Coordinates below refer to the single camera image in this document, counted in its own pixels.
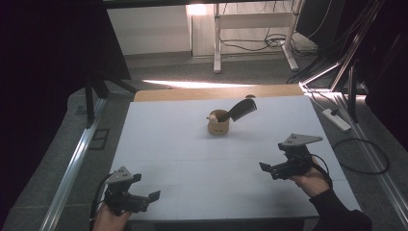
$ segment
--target gray carpet floor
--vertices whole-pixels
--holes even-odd
[[[303,69],[314,58],[296,57],[296,60],[300,69]],[[213,73],[211,59],[192,59],[186,54],[180,56],[173,56],[173,54],[134,56],[127,57],[127,62],[132,75],[132,80],[128,81],[128,84],[141,90],[177,88],[172,85],[154,85],[144,82],[144,80],[271,85],[286,84],[288,79],[293,76],[293,72],[289,71],[289,66],[281,54],[225,57],[220,74]],[[332,77],[332,75],[328,75],[322,78],[319,83],[315,83],[316,87],[326,86]],[[107,99],[104,113],[98,124],[100,132],[109,130],[107,142],[103,144],[100,141],[93,141],[90,144],[91,149],[87,152],[56,230],[89,229],[92,198],[99,181],[109,173],[127,109],[129,103],[133,101],[134,94],[111,83],[107,84],[112,93]],[[335,106],[319,95],[315,95],[315,97],[320,106],[315,102],[313,104],[330,143],[334,144],[337,141],[354,137],[353,132],[341,132],[320,113],[322,111],[321,106],[332,109]],[[83,114],[82,110],[85,108],[83,90],[73,93],[67,105],[68,111],[60,130],[46,152],[41,165],[11,209],[3,230],[38,230],[43,222],[87,123],[87,116]],[[408,184],[404,179],[404,176],[408,175],[407,151],[372,114],[364,99],[357,101],[357,116],[359,125],[370,141],[379,145],[390,157],[391,168],[388,174],[392,176],[407,198]],[[360,169],[370,169],[358,142],[345,143],[336,148],[335,153],[341,163]],[[372,218],[373,230],[406,230],[396,214],[393,204],[379,184],[377,176],[357,174],[347,169],[344,170],[344,173],[363,212]],[[307,220],[304,230],[311,230],[314,222],[313,219]],[[149,223],[136,223],[132,226],[134,230],[155,230],[154,224]]]

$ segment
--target cardboard cup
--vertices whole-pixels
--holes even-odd
[[[225,110],[214,110],[210,112],[208,118],[208,132],[215,136],[223,136],[228,133],[229,130],[229,121],[230,119],[226,120],[225,122],[218,122],[214,119],[211,115],[215,114],[216,118],[220,118],[223,115],[227,114],[228,112]]]

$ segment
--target wall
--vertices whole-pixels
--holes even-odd
[[[186,6],[108,10],[123,55],[191,51]]]

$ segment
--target metal bracket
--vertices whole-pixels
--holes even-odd
[[[306,135],[299,135],[292,133],[285,141],[283,141],[282,145],[284,146],[301,146],[307,143],[322,141],[322,137],[313,137],[313,136],[306,136]]]

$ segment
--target sunlight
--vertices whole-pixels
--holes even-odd
[[[251,87],[252,85],[234,85],[234,84],[216,84],[216,83],[199,83],[199,82],[185,82],[185,81],[160,81],[160,80],[143,80],[145,83],[168,85],[176,88],[185,89],[219,89],[219,88],[239,88]]]
[[[207,15],[207,8],[204,4],[187,5],[189,15]]]

